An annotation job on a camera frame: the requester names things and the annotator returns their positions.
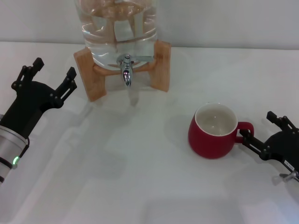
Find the green indicator light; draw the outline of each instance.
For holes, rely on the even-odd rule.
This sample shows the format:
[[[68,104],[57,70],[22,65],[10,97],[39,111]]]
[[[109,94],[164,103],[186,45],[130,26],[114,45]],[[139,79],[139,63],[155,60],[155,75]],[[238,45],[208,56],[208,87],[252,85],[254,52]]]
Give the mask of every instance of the green indicator light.
[[[14,161],[13,161],[13,165],[17,164],[18,161],[19,161],[19,159],[20,159],[19,156],[15,157],[15,158],[14,158]]]

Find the wooden dispenser stand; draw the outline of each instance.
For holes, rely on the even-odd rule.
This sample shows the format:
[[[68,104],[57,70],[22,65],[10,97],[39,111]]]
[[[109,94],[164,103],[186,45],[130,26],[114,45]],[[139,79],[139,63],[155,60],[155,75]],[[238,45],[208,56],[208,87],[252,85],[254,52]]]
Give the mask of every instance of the wooden dispenser stand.
[[[95,64],[88,48],[74,54],[87,96],[91,102],[105,96],[106,76],[120,75],[121,71],[107,70]],[[156,41],[154,61],[133,69],[134,73],[148,71],[151,87],[168,92],[170,82],[171,45]]]

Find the white wall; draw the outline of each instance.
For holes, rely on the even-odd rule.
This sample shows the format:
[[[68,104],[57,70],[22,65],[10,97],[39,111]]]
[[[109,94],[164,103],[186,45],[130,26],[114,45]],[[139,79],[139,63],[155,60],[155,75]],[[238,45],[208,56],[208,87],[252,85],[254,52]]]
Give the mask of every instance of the white wall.
[[[176,46],[299,49],[299,0],[160,0]],[[1,0],[0,41],[83,43],[73,0]]]

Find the red mug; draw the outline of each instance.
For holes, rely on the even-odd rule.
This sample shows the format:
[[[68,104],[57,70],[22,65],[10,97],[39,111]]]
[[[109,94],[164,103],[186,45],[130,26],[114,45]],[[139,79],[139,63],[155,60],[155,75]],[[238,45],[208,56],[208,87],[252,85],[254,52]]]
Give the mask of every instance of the red mug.
[[[254,135],[253,125],[238,122],[236,114],[227,106],[208,103],[195,112],[188,132],[189,144],[198,155],[218,159],[228,154],[235,143],[243,142],[242,137],[237,137],[240,129],[250,130]]]

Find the white table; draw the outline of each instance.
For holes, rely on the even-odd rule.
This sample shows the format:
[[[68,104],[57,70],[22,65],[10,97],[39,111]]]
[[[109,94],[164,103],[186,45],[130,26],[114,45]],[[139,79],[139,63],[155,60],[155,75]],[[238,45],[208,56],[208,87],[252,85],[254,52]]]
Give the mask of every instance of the white table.
[[[34,80],[56,88],[83,47],[0,43],[0,113],[23,65],[41,57]],[[203,159],[187,130],[197,107],[212,101],[252,122],[262,141],[279,131],[266,120],[270,110],[299,126],[299,51],[173,48],[171,57],[170,91],[135,75],[130,96],[138,102],[115,76],[108,95],[89,103],[78,73],[78,88],[44,114],[1,186],[0,223],[297,224],[299,183],[273,184],[283,165],[242,145]]]

